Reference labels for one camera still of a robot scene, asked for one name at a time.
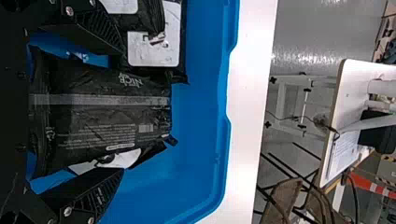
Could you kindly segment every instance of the blue plastic bin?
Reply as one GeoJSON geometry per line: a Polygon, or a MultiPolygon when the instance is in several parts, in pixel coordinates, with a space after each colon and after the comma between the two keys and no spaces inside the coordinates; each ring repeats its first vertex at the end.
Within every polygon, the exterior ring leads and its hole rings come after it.
{"type": "MultiPolygon", "coordinates": [[[[239,0],[187,2],[190,86],[175,85],[172,102],[172,135],[179,143],[125,173],[101,223],[192,223],[215,211],[223,198],[231,130],[227,76],[239,0]]],[[[31,44],[64,57],[67,51],[87,53],[48,34],[34,36],[31,44]]],[[[88,57],[88,63],[107,65],[107,57],[88,57]]],[[[32,187],[40,193],[72,177],[59,172],[32,181],[32,187]]]]}

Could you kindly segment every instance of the black packaging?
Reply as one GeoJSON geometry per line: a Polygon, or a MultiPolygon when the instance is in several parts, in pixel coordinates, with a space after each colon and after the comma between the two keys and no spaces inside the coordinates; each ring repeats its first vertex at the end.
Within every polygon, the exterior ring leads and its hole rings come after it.
{"type": "Polygon", "coordinates": [[[154,0],[139,0],[136,14],[112,14],[128,51],[127,55],[115,59],[117,67],[139,76],[147,71],[170,71],[173,83],[188,84],[185,66],[186,1],[155,0],[163,3],[164,26],[161,20],[144,22],[150,21],[147,18],[150,12],[159,14],[158,8],[148,7],[151,1],[154,0]]]}
{"type": "Polygon", "coordinates": [[[34,178],[156,146],[172,128],[171,83],[65,60],[37,48],[30,95],[34,178]]]}

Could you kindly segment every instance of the floor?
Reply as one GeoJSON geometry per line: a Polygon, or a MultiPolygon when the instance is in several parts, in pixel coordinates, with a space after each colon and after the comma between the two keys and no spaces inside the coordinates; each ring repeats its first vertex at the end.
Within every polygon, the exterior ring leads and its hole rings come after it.
{"type": "MultiPolygon", "coordinates": [[[[335,76],[342,59],[371,61],[385,4],[386,0],[279,0],[271,74],[304,71],[311,75],[335,76]]],[[[288,92],[288,113],[293,111],[295,95],[295,90],[288,92]]],[[[276,96],[277,86],[270,85],[267,110],[275,111],[276,96]]],[[[332,92],[316,94],[312,101],[329,105],[332,92]]],[[[307,115],[313,117],[320,112],[308,109],[307,115]]],[[[318,168],[318,161],[294,147],[293,141],[321,156],[322,142],[265,128],[262,152],[272,152],[303,175],[318,168]]],[[[259,169],[261,187],[285,178],[264,160],[259,169]]],[[[264,206],[265,201],[257,193],[255,210],[262,211],[264,206]]],[[[252,222],[259,223],[260,218],[254,215],[252,222]]]]}

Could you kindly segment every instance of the white table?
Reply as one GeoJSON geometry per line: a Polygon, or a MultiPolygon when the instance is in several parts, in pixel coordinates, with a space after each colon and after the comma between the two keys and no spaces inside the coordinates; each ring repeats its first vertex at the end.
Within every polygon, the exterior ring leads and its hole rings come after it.
{"type": "Polygon", "coordinates": [[[232,124],[224,199],[199,223],[251,223],[270,74],[277,0],[241,0],[231,54],[227,115],[232,124]]]}
{"type": "MultiPolygon", "coordinates": [[[[344,146],[340,147],[338,157],[332,157],[332,153],[336,150],[333,146],[335,133],[328,133],[320,166],[319,186],[321,188],[339,177],[347,167],[356,162],[362,162],[370,155],[370,148],[357,145],[360,131],[342,133],[342,130],[361,120],[361,113],[367,108],[366,102],[369,100],[369,84],[373,79],[380,77],[383,80],[396,79],[396,66],[355,60],[341,62],[330,121],[331,126],[341,132],[336,145],[344,146]]],[[[343,194],[344,187],[338,183],[333,200],[333,208],[337,211],[340,208],[343,194]]]]}

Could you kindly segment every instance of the barcode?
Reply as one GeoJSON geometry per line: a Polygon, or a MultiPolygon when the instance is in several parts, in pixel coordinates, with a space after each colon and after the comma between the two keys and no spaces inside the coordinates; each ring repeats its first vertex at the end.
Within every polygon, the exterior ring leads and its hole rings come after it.
{"type": "Polygon", "coordinates": [[[152,132],[154,132],[154,125],[153,124],[140,124],[139,132],[140,133],[152,133],[152,132]]]}

